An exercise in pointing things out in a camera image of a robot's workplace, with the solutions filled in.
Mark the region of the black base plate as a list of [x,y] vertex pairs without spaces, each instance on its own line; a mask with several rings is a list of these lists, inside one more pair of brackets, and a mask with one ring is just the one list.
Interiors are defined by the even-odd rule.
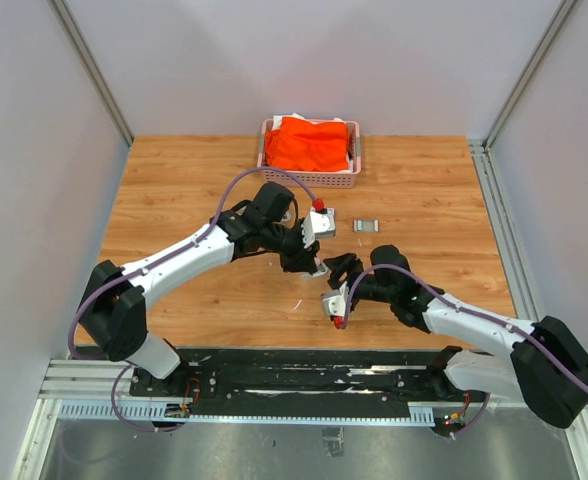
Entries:
[[181,348],[178,369],[165,380],[137,367],[133,397],[192,399],[214,405],[297,405],[333,412],[373,412],[376,404],[480,402],[433,377],[435,350]]

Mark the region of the orange cloth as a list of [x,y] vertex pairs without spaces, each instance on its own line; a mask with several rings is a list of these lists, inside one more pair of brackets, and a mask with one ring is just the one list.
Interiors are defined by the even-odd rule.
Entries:
[[289,171],[347,170],[348,142],[345,122],[310,124],[287,118],[280,129],[267,132],[267,165]]

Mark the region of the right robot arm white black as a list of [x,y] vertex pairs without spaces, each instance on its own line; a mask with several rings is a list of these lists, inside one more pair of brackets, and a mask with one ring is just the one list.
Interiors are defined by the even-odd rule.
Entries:
[[524,403],[547,424],[565,429],[588,406],[588,353],[568,326],[546,316],[510,318],[462,302],[413,274],[393,245],[375,248],[370,268],[354,253],[328,258],[325,314],[338,329],[360,301],[384,303],[405,326],[456,338],[429,366],[427,387],[440,400],[479,391]]

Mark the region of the pink plastic basket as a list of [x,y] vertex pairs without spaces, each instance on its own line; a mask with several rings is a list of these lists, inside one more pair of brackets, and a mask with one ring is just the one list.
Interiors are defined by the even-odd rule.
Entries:
[[[290,171],[290,174],[299,180],[302,180],[309,187],[324,187],[324,188],[338,188],[349,189],[355,186],[356,180],[362,171],[362,149],[361,149],[361,135],[360,125],[356,121],[346,120],[349,131],[348,142],[348,169],[337,172],[310,172],[310,171]],[[267,118],[263,121],[259,142],[258,155],[256,160],[257,167],[265,167],[267,165],[267,157],[265,155],[266,135],[273,127],[273,117]]]

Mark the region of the white paper in basket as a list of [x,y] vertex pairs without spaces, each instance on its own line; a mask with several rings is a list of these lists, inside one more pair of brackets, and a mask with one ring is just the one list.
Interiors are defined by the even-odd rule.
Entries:
[[339,117],[334,117],[333,119],[310,119],[310,118],[306,118],[302,115],[299,115],[297,113],[292,113],[292,114],[288,114],[288,115],[274,115],[272,117],[272,126],[271,126],[271,130],[277,130],[280,129],[282,126],[282,123],[285,119],[287,118],[293,118],[293,119],[298,119],[298,120],[302,120],[302,121],[306,121],[310,124],[320,124],[320,123],[328,123],[328,122],[339,122],[339,123],[344,123],[344,120],[339,118]]

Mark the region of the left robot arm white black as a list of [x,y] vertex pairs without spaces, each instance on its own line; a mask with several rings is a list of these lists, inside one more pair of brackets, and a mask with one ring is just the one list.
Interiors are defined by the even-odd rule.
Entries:
[[139,261],[117,266],[97,264],[74,320],[100,349],[102,357],[126,361],[153,376],[164,394],[181,393],[188,371],[175,349],[151,333],[147,312],[162,297],[198,275],[235,260],[276,253],[284,271],[314,275],[321,269],[318,237],[332,225],[323,201],[316,198],[306,216],[283,224],[297,211],[295,195],[286,187],[265,183],[251,200],[219,208],[193,235]]

